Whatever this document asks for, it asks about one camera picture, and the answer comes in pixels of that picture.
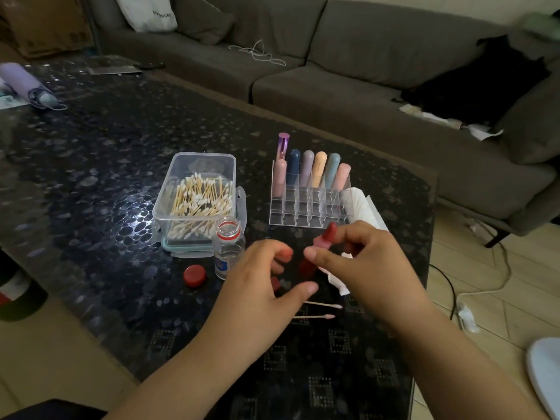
gray sofa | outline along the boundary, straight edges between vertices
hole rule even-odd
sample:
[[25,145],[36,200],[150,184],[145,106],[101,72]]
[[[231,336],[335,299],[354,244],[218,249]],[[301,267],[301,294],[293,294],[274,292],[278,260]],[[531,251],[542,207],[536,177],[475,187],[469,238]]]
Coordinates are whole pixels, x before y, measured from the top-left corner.
[[[521,30],[400,6],[343,0],[209,0],[233,13],[224,41],[137,34],[114,0],[89,0],[104,54],[160,61],[167,71],[319,129],[438,171],[440,202],[501,230],[525,235],[560,214],[560,44]],[[391,99],[462,66],[479,38],[508,34],[553,75],[502,118],[499,138],[408,116]],[[253,46],[286,66],[256,62]]]

sofa seat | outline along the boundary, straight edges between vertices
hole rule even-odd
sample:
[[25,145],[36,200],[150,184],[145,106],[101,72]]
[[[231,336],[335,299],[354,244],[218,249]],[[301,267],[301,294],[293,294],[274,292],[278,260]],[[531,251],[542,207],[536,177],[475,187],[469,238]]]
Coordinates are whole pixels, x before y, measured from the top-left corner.
[[253,85],[256,106],[435,169],[440,197],[480,214],[508,218],[554,181],[554,168],[516,165],[492,138],[478,141],[400,112],[391,102],[399,94],[312,63]]
[[275,56],[285,61],[285,67],[259,62],[249,53],[229,50],[229,44],[208,46],[177,32],[149,34],[117,29],[102,32],[101,37],[107,52],[144,63],[163,62],[165,71],[172,75],[246,102],[257,79],[304,63],[289,56]]

person's right hand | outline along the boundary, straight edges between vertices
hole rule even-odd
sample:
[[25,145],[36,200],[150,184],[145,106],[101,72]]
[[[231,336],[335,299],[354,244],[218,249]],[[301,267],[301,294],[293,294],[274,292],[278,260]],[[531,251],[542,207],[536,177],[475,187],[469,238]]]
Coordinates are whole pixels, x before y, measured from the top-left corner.
[[391,233],[356,221],[339,227],[333,243],[343,243],[344,252],[354,258],[343,258],[314,246],[306,247],[304,256],[342,280],[361,304],[393,329],[406,324],[411,315],[433,309]]

forearm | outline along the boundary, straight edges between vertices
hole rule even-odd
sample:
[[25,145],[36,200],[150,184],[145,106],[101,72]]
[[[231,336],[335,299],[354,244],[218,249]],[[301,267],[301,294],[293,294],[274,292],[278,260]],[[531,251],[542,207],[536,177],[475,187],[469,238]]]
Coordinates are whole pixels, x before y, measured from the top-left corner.
[[227,362],[224,349],[201,330],[105,419],[202,420],[244,370]]
[[545,419],[510,378],[435,308],[395,328],[436,420]]

table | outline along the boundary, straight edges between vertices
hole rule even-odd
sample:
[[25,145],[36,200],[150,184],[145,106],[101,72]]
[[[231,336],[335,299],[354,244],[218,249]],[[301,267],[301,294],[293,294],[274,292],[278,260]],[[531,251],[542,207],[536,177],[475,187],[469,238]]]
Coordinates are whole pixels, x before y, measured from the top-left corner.
[[[298,282],[303,248],[320,231],[268,225],[276,136],[290,133],[292,148],[339,153],[352,165],[353,185],[371,195],[426,285],[437,183],[432,171],[161,71],[90,76],[85,68],[95,61],[29,67],[67,111],[26,106],[0,112],[0,246],[139,380],[200,330],[222,284],[212,258],[172,258],[152,240],[153,204],[176,152],[237,158],[248,244],[274,238],[293,247],[295,260],[281,276],[291,284]],[[192,263],[209,276],[196,290],[181,279]],[[312,299],[343,303],[339,317],[294,320],[209,418],[410,416],[413,381],[395,341],[352,296],[341,298],[325,279],[318,281]]]

